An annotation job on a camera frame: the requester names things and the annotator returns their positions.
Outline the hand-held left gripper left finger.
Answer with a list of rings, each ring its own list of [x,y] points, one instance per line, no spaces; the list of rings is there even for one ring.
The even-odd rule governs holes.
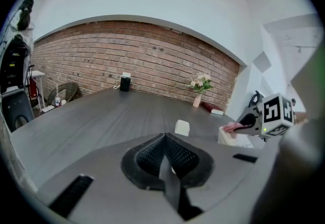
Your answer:
[[[96,149],[48,179],[38,196],[73,224],[183,224],[159,177],[164,134]]]

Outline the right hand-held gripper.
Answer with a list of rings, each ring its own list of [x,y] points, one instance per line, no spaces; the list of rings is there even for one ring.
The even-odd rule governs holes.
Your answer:
[[[281,93],[261,95],[256,107],[245,108],[237,122],[247,126],[235,129],[236,134],[261,138],[282,136],[294,125],[292,102]]]

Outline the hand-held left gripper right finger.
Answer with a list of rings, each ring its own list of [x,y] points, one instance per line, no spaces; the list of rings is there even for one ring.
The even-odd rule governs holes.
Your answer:
[[[227,146],[167,133],[165,154],[177,184],[166,186],[166,196],[178,204],[165,224],[251,224],[269,177],[269,143],[254,144]]]

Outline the pink cloth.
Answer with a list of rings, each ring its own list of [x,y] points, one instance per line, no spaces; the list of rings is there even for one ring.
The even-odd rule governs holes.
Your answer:
[[[237,129],[241,128],[241,127],[243,127],[243,125],[238,123],[238,122],[229,122],[227,125],[222,127],[222,130],[224,132],[231,133],[231,132],[234,132],[235,130],[237,130]]]

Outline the white telephone base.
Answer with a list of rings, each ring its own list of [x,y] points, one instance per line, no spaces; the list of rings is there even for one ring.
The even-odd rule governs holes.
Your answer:
[[[247,135],[236,134],[234,132],[225,132],[222,126],[219,128],[218,132],[218,144],[243,148],[254,148]]]

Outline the white telephone handset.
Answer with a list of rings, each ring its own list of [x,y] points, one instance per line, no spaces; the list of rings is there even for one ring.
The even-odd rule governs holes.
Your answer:
[[[188,137],[189,132],[190,132],[189,123],[187,121],[177,120],[175,129],[174,129],[174,133]]]

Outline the black office chair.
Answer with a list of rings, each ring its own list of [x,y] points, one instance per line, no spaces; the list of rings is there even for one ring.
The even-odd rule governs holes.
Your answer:
[[[257,90],[255,91],[255,94],[251,97],[248,107],[257,106],[259,103],[263,101],[263,95],[260,94]]]

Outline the dark red book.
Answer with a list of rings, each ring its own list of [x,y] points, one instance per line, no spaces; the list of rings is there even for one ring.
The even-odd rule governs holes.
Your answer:
[[[202,102],[201,105],[211,114],[216,114],[216,115],[220,115],[220,116],[222,116],[224,114],[224,111],[214,104]]]

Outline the pale flower bouquet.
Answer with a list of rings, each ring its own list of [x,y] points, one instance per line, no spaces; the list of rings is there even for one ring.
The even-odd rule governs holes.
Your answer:
[[[189,84],[186,86],[197,94],[202,94],[203,92],[212,89],[212,80],[209,74],[199,73],[195,77],[190,79]]]

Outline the black cylinder white lid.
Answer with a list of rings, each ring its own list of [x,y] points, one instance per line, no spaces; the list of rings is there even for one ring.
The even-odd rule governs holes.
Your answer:
[[[114,90],[119,89],[120,91],[128,92],[131,84],[131,74],[123,72],[120,78],[120,84],[113,87]]]

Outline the wicker chair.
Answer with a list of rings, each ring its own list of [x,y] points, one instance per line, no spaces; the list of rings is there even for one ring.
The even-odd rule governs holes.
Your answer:
[[[55,106],[55,98],[65,100],[67,103],[73,101],[78,91],[78,85],[74,82],[66,82],[56,86],[48,95],[47,106]]]

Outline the black and white speaker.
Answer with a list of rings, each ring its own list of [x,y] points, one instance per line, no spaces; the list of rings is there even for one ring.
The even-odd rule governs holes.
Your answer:
[[[34,119],[30,101],[24,89],[16,89],[2,95],[1,112],[10,133],[17,130],[17,119],[23,118],[26,123]]]

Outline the red fire extinguisher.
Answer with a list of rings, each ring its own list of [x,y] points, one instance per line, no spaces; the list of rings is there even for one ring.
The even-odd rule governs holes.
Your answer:
[[[28,80],[28,96],[30,101],[39,97],[39,90],[34,78],[29,78]]]

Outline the white stand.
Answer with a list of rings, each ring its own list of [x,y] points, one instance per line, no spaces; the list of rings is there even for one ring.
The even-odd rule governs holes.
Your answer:
[[[27,82],[26,86],[30,86],[30,82],[34,81],[36,84],[36,93],[37,93],[37,101],[39,110],[42,111],[45,108],[45,99],[44,99],[44,92],[43,92],[43,78],[45,74],[43,72],[37,70],[31,70],[27,73]]]

